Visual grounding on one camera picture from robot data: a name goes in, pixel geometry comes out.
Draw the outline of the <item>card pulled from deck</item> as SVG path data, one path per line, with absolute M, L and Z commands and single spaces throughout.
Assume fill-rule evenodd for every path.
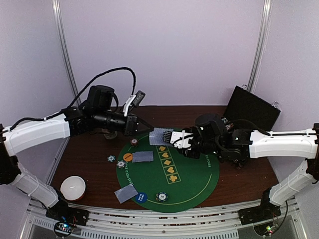
M 152 146 L 165 145 L 163 134 L 166 131 L 166 128 L 155 127 L 153 131 L 149 133 L 149 144 Z

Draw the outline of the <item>poker chip stack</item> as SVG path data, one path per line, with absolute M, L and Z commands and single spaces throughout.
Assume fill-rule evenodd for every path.
M 166 192 L 158 192 L 156 194 L 157 202 L 166 202 L 168 200 L 168 194 Z
M 138 146 L 139 141 L 136 138 L 130 140 L 130 144 L 132 147 Z

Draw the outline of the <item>teal chip off mat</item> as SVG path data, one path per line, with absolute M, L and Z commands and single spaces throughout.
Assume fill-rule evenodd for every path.
M 114 161 L 116 161 L 116 157 L 115 157 L 114 155 L 109 155 L 109 156 L 107 157 L 107 161 L 108 161 L 108 162 L 114 162 Z

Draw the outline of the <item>poker chip stack front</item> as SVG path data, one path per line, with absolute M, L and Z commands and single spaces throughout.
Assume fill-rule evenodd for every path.
M 157 202 L 166 202 L 168 200 L 168 194 L 166 192 L 158 192 L 156 194 Z

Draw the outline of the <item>playing card deck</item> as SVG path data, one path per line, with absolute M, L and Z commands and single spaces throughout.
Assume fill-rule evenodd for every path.
M 161 145 L 171 145 L 171 137 L 172 132 L 174 131 L 173 128 L 160 128 L 159 129 L 159 141 Z

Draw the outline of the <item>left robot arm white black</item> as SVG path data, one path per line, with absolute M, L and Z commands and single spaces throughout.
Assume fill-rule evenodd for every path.
M 0 183 L 12 185 L 28 196 L 39 200 L 61 221 L 67 221 L 72 211 L 53 187 L 28 171 L 17 156 L 23 151 L 35 152 L 49 162 L 51 144 L 82 135 L 96 129 L 117 131 L 124 136 L 135 136 L 153 130 L 153 126 L 135 114 L 78 107 L 63 109 L 56 116 L 43 119 L 28 118 L 22 124 L 0 129 Z

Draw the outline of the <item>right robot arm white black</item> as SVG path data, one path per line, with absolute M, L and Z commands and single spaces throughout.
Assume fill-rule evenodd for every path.
M 223 122 L 211 120 L 180 131 L 165 131 L 164 142 L 189 158 L 200 154 L 215 154 L 220 161 L 229 160 L 238 166 L 247 159 L 262 157 L 302 157 L 300 166 L 279 184 L 267 189 L 263 203 L 256 208 L 259 219 L 267 219 L 275 206 L 319 180 L 319 125 L 300 131 L 265 131 L 229 128 Z

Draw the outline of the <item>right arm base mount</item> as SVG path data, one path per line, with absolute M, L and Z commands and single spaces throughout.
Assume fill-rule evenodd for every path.
M 253 224 L 272 219 L 274 215 L 280 216 L 280 206 L 255 206 L 238 211 L 241 225 Z

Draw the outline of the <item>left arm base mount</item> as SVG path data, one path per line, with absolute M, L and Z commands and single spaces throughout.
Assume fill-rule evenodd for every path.
M 58 201 L 53 207 L 46 208 L 45 215 L 70 225 L 86 226 L 89 211 L 70 207 L 65 201 Z

